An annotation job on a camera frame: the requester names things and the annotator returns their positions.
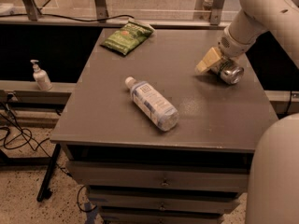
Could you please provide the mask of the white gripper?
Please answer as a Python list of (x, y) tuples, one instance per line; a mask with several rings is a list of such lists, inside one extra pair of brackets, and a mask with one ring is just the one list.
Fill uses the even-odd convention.
[(248, 44), (242, 44), (231, 36), (229, 26), (227, 26), (218, 38), (218, 46), (210, 48), (203, 59), (195, 66), (195, 73), (201, 75), (212, 67), (219, 65), (223, 61), (223, 55), (227, 58), (234, 58), (242, 55), (248, 49)]

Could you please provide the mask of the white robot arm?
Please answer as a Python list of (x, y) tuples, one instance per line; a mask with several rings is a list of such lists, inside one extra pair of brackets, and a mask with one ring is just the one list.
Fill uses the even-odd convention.
[[(239, 0), (241, 10), (195, 66), (203, 74), (270, 32), (299, 67), (298, 0)], [(252, 160), (245, 224), (299, 224), (299, 114), (266, 130)]]

